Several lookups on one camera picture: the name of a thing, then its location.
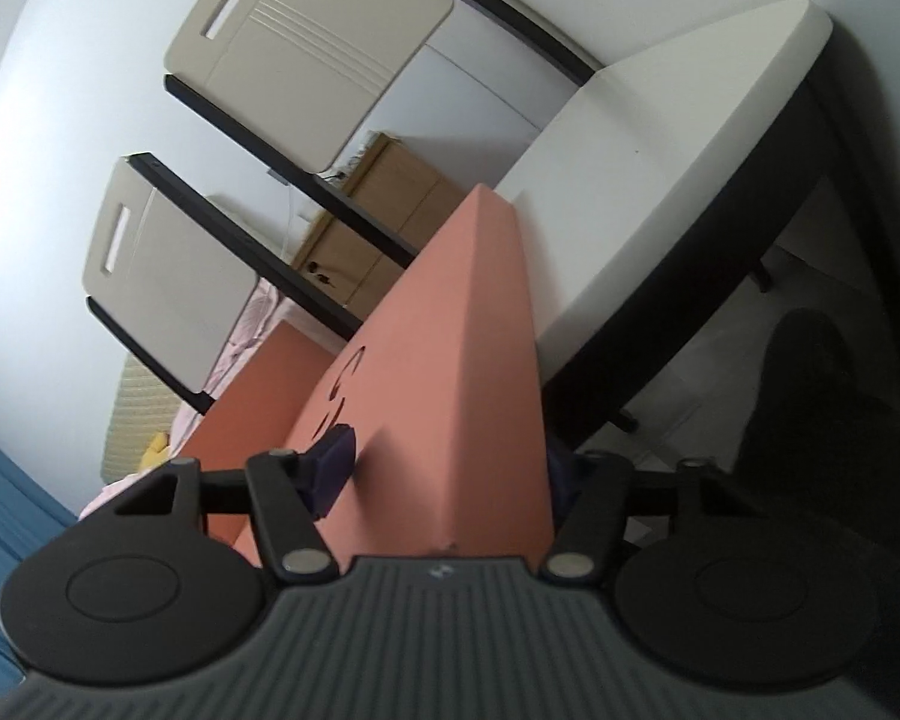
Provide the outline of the pink box lid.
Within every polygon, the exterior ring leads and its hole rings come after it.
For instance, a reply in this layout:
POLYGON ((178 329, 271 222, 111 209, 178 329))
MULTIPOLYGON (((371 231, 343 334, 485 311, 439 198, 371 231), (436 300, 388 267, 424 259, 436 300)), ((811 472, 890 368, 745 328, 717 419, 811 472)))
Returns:
POLYGON ((356 470, 320 523, 334 557, 518 556, 553 541, 517 215, 478 185, 315 382, 253 356, 229 387, 304 450, 336 422, 356 470))

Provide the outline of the yellow plush on bed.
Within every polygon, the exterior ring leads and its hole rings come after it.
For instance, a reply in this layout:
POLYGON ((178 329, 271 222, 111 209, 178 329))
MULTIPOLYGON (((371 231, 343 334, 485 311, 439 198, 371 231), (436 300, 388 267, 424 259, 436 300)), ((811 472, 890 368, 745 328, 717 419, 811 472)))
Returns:
POLYGON ((169 460, 170 440, 169 434, 157 433, 149 442, 148 447, 141 455, 141 460, 137 464, 136 471, 138 473, 150 472, 157 466, 162 465, 169 460))

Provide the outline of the beige quilted headboard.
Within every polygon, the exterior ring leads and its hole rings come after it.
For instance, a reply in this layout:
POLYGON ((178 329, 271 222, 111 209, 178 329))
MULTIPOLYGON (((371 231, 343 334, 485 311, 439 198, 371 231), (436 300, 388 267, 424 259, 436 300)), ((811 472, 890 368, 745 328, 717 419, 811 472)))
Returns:
POLYGON ((136 356, 126 355, 103 445, 103 483, 115 483, 136 473, 141 455, 155 434, 167 433, 170 440, 170 428, 180 405, 182 400, 159 377, 136 356))

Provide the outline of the bed with pink sheet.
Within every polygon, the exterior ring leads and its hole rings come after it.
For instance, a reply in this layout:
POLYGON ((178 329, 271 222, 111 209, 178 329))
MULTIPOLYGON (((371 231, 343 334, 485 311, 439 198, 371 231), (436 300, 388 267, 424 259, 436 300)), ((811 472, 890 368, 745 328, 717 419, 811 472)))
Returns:
MULTIPOLYGON (((126 309, 112 309, 95 296, 87 298, 87 307, 128 355, 182 400, 170 428, 169 457, 182 449, 215 399, 279 325, 287 323, 330 353, 344 346, 338 333, 263 278, 256 278, 248 291, 230 291, 221 299, 211 298, 206 289, 187 288, 180 299, 167 301, 157 289, 144 286, 126 309)), ((91 514, 146 473, 105 483, 82 512, 91 514)))

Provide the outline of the near beige folding chair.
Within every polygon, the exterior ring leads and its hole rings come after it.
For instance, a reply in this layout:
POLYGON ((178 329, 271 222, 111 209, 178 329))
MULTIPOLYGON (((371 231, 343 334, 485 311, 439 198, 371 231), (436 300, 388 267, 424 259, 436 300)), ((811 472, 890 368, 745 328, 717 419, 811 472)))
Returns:
POLYGON ((116 161, 82 275, 87 298, 126 309, 150 286, 167 301, 180 299, 187 288, 221 299, 248 291, 256 278, 278 286, 341 338, 349 340, 361 327, 153 154, 116 161))

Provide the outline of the beige folding chair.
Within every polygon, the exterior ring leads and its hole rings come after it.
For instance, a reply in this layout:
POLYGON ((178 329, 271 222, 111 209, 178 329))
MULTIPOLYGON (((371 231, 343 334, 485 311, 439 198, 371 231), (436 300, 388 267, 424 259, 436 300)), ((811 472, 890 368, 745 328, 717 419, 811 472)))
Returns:
POLYGON ((180 299, 187 288, 221 299, 248 291, 256 278, 278 286, 341 338, 349 340, 361 327, 153 154, 116 161, 82 275, 87 298, 126 309, 150 286, 167 301, 180 299))
POLYGON ((323 182, 453 0, 196 0, 165 88, 326 210, 323 182))

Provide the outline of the wooden nightstand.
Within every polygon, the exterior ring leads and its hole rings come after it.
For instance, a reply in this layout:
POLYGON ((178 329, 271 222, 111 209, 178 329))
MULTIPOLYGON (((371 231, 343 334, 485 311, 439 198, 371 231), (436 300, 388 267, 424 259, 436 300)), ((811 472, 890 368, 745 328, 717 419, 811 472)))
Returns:
POLYGON ((323 182, 349 206, 320 206, 290 266, 313 288, 367 319, 464 199, 464 190, 397 138, 375 133, 323 182))

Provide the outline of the far beige folding chair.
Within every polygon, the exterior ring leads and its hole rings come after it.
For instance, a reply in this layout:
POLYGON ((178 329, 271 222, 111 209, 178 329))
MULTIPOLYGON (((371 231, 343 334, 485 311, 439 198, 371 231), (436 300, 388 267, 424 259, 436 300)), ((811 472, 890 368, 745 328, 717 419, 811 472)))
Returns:
POLYGON ((323 182, 453 0, 196 0, 165 88, 326 210, 323 182))

